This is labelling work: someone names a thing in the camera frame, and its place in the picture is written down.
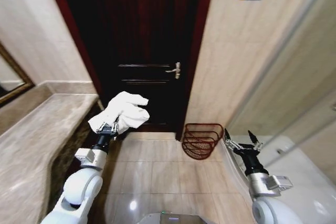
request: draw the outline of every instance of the white towel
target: white towel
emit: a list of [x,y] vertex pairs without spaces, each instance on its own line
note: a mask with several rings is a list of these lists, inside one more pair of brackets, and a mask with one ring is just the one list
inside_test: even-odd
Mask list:
[[129,127],[138,128],[149,119],[147,110],[138,105],[147,105],[148,99],[139,94],[130,94],[125,91],[117,94],[108,104],[106,109],[91,118],[88,122],[91,129],[97,132],[103,123],[110,126],[118,120],[118,133],[125,132]]

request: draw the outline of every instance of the gold mirror frame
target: gold mirror frame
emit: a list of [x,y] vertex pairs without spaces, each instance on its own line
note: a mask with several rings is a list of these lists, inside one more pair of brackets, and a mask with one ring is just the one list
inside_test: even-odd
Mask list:
[[0,55],[4,60],[12,67],[12,69],[19,75],[19,77],[24,81],[24,84],[13,89],[8,94],[5,94],[3,97],[0,97],[0,108],[6,105],[7,103],[13,101],[16,97],[23,94],[24,92],[31,89],[34,84],[28,75],[22,70],[22,68],[16,63],[13,57],[9,54],[6,48],[0,42]]

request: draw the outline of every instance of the door handle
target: door handle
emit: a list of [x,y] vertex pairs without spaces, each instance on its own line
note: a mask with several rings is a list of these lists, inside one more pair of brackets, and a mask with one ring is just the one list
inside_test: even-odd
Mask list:
[[180,69],[181,63],[177,62],[177,63],[175,63],[175,65],[176,65],[175,69],[173,69],[173,70],[166,70],[165,72],[166,73],[175,72],[175,79],[178,79],[178,78],[180,78],[180,73],[181,73],[181,69]]

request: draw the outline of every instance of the marble countertop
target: marble countertop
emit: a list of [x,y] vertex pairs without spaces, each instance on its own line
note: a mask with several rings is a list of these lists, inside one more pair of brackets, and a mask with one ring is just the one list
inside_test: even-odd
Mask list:
[[95,94],[54,94],[0,136],[0,223],[38,223],[48,206],[50,170]]

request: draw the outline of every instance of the mirror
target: mirror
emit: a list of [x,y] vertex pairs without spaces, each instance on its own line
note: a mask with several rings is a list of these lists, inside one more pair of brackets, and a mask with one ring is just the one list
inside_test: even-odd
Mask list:
[[33,86],[30,78],[0,42],[0,107]]

